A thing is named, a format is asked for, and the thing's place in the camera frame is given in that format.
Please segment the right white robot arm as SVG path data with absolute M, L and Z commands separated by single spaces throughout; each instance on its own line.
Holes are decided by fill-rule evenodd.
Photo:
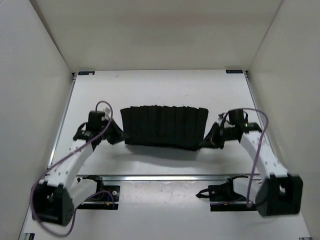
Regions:
M 252 159 L 250 176 L 237 175 L 225 183 L 210 185 L 196 194 L 209 199 L 211 206 L 227 206 L 244 201 L 262 217 L 297 215 L 301 210 L 303 181 L 293 175 L 264 142 L 266 128 L 249 122 L 249 108 L 235 108 L 221 114 L 201 148 L 223 149 L 228 141 L 238 141 Z

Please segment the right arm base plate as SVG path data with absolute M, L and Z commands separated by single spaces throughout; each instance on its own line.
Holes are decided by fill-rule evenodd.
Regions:
M 248 179 L 245 175 L 236 175 L 227 178 L 225 183 L 209 185 L 200 190 L 195 196 L 198 199 L 209 199 L 211 212 L 246 212 L 256 211 L 256 205 L 247 207 L 246 197 L 234 191 L 234 180 Z

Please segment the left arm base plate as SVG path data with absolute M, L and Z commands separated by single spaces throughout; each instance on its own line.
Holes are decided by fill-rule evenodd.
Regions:
M 121 186 L 99 175 L 77 176 L 68 193 L 75 209 L 117 210 Z

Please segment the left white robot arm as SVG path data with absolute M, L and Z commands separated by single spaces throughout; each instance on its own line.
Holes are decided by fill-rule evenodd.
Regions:
M 101 198 L 105 192 L 102 177 L 78 177 L 78 173 L 98 145 L 102 142 L 115 145 L 125 137 L 109 108 L 90 111 L 87 122 L 78 127 L 67 156 L 56 162 L 33 188 L 32 217 L 40 222 L 67 226 L 79 205 L 87 199 Z

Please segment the black pleated skirt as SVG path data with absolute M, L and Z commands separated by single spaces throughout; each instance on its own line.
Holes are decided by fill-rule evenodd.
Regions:
M 190 106 L 131 106 L 120 110 L 125 144 L 197 151 L 209 111 Z

